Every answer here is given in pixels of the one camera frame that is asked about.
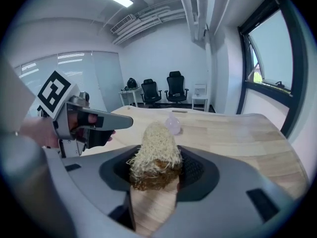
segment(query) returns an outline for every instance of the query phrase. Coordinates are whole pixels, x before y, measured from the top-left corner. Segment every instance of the floor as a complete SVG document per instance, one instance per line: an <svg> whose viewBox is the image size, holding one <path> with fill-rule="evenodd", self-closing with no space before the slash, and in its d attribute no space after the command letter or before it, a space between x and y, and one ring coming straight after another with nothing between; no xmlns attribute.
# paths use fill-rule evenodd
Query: floor
<svg viewBox="0 0 317 238"><path fill-rule="evenodd" d="M143 104L143 103L138 103L139 108L143 108L143 109L167 109L167 108L182 108L182 109L191 109L192 108L192 104L175 104L175 103L156 103L153 107L153 105L148 105L148 104ZM199 110L199 111L204 111L204 105L202 104L195 104L194 107L195 110ZM209 112L210 113L215 113L212 105L210 105L209 107Z"/></svg>

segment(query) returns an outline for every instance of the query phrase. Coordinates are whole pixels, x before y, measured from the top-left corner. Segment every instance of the office chair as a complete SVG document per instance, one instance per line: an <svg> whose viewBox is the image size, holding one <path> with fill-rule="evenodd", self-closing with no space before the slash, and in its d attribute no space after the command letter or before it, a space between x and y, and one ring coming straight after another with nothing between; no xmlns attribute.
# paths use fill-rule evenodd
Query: office chair
<svg viewBox="0 0 317 238"><path fill-rule="evenodd" d="M168 101L178 103L187 99L188 89L185 88L186 94L184 94L184 76L179 71L171 71L167 82L169 93L167 95L168 90L165 90L165 94Z"/></svg>
<svg viewBox="0 0 317 238"><path fill-rule="evenodd" d="M141 86L143 90L143 93L141 94L143 102L146 104L152 104L154 108L155 102L162 99L162 95L161 95L162 90L159 90L159 95L158 95L157 83L153 81L152 79L144 80Z"/></svg>

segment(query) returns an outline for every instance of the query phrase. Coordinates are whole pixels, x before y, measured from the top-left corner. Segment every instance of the white ceiling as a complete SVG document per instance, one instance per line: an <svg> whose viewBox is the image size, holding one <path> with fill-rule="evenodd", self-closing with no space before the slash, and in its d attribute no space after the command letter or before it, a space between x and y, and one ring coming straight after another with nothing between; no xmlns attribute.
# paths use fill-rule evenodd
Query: white ceiling
<svg viewBox="0 0 317 238"><path fill-rule="evenodd" d="M120 11L109 24L116 24L129 13L163 1L167 0L134 0L133 5ZM107 22L122 7L112 0L28 0L13 24L61 17Z"/></svg>

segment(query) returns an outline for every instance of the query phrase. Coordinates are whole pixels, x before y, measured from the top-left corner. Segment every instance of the white desk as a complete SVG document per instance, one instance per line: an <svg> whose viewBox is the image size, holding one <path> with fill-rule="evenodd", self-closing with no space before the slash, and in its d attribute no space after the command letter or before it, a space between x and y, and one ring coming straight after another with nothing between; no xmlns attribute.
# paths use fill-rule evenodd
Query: white desk
<svg viewBox="0 0 317 238"><path fill-rule="evenodd" d="M138 107L138 102L137 102L137 98L136 98L135 93L138 92L138 91L141 91L141 90L142 90L142 87L138 87L137 89L129 90L129 91L120 91L120 92L119 92L119 95L120 95L120 99L121 99L121 102L122 102L122 106L124 106L124 101L123 101L122 94L132 93L132 94L133 94L133 99L134 99L135 106Z"/></svg>
<svg viewBox="0 0 317 238"><path fill-rule="evenodd" d="M192 96L192 109L194 109L194 100L205 100L205 103L204 103L204 111L207 112L207 100L208 100L208 97L207 95L199 95L197 96L196 94L193 94Z"/></svg>

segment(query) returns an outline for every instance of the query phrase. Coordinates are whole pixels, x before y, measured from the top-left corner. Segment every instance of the air vent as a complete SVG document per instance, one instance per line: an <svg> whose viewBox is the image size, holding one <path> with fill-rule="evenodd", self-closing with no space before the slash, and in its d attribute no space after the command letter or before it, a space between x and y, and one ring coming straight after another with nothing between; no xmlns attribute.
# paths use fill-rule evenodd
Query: air vent
<svg viewBox="0 0 317 238"><path fill-rule="evenodd" d="M133 21L135 21L135 16L133 14L129 14L123 20L117 23L114 27L112 27L110 31L111 33L115 34L127 25L131 24Z"/></svg>

